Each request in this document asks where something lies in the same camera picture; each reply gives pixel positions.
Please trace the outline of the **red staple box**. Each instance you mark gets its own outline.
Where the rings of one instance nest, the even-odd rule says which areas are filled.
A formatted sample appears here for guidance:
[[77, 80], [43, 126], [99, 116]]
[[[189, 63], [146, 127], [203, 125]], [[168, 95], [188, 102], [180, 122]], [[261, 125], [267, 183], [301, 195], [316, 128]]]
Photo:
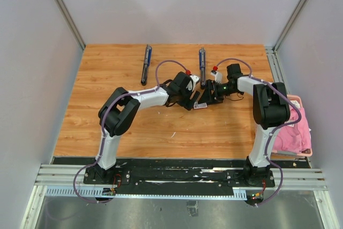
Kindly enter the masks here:
[[204, 109], [204, 108], [207, 108], [207, 103], [198, 103], [198, 102], [195, 102], [194, 103], [194, 106], [193, 106], [194, 109]]

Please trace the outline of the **blue stapler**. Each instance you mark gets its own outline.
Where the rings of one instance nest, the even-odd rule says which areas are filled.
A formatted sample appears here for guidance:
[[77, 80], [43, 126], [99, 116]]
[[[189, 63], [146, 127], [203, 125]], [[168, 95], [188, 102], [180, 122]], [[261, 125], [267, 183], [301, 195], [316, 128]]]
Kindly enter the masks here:
[[151, 56], [152, 56], [152, 47], [150, 45], [147, 45], [145, 48], [143, 70], [142, 70], [141, 81], [140, 81], [142, 86], [145, 86], [147, 84], [148, 71], [149, 71], [149, 67], [151, 63]]
[[200, 88], [203, 90], [206, 85], [206, 51], [204, 47], [199, 50]]

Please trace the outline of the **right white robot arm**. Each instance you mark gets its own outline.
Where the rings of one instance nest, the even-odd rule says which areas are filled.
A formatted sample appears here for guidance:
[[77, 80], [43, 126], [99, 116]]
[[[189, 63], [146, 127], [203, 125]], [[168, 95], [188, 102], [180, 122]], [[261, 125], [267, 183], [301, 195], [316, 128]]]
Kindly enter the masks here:
[[214, 66], [204, 87], [199, 105], [215, 105], [234, 93], [252, 96], [252, 112], [256, 134], [252, 151], [247, 156], [243, 171], [237, 179], [255, 186], [270, 177], [270, 156], [280, 127], [290, 118], [290, 107], [283, 83], [270, 83], [244, 75], [238, 63], [227, 66], [228, 82], [222, 83], [222, 74]]

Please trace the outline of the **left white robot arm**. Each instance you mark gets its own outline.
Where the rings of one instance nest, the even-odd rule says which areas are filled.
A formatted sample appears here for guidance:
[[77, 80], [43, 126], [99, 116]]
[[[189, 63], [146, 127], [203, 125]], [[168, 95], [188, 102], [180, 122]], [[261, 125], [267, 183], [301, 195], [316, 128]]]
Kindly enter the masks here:
[[96, 177], [104, 184], [112, 182], [120, 139], [131, 127], [136, 114], [143, 109], [175, 104], [192, 110], [200, 95], [195, 88], [200, 77], [189, 71], [179, 72], [174, 79], [141, 91], [117, 88], [98, 112], [101, 126], [101, 143], [96, 156]]

